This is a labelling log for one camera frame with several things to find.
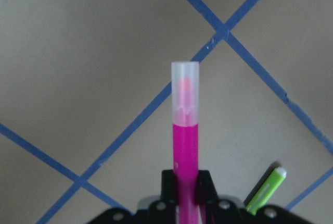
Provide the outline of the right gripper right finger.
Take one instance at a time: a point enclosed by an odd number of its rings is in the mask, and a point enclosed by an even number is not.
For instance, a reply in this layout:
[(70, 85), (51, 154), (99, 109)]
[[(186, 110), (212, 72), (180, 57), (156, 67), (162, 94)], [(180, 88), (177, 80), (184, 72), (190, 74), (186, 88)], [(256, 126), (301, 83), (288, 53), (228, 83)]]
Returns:
[(218, 199), (210, 172), (208, 170), (199, 170), (195, 191), (196, 203), (199, 206), (209, 206), (216, 203)]

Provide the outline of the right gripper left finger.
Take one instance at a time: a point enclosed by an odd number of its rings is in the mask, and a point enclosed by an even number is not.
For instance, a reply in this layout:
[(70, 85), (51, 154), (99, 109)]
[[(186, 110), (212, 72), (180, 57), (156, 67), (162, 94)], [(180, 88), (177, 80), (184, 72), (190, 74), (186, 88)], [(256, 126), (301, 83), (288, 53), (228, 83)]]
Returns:
[(177, 177), (172, 169), (161, 173), (161, 200), (173, 207), (178, 207)]

